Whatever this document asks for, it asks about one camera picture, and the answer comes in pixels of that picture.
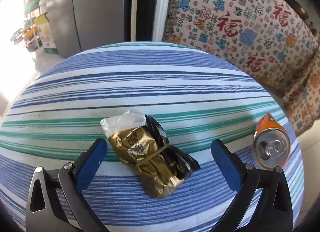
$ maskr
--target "table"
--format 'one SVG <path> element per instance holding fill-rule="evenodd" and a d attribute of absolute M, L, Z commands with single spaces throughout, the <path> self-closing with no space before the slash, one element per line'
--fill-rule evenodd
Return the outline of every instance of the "table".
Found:
<path fill-rule="evenodd" d="M 284 168 L 297 219 L 303 196 L 302 156 L 294 131 L 273 98 L 247 74 L 202 51 L 164 43 L 122 43 L 91 49 L 56 65 L 13 104 L 0 129 L 0 199 L 25 227 L 29 184 L 37 166 L 61 168 L 105 137 L 100 120 L 134 110 L 151 114 L 171 144 L 201 165 L 165 199 L 145 195 L 138 174 L 111 146 L 89 189 L 93 211 L 112 231 L 208 231 L 233 196 L 210 153 L 220 138 L 254 164 L 255 121 L 270 112 L 288 131 Z M 62 193 L 66 215 L 75 223 Z M 242 221 L 249 221 L 259 191 Z"/>

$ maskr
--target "black pan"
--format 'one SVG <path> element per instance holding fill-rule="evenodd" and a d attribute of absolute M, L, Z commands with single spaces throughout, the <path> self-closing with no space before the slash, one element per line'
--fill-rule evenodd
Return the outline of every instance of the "black pan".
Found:
<path fill-rule="evenodd" d="M 306 21 L 309 18 L 308 13 L 296 0 L 284 0 L 287 4 L 299 15 L 299 17 Z"/>

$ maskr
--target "plastic wrapper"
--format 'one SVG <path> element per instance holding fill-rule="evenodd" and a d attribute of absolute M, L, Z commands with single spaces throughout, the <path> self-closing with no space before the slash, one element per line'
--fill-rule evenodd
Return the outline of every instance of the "plastic wrapper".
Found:
<path fill-rule="evenodd" d="M 127 112 L 100 123 L 120 161 L 139 170 L 150 197 L 170 195 L 200 169 L 196 160 L 169 144 L 165 131 L 152 116 Z"/>

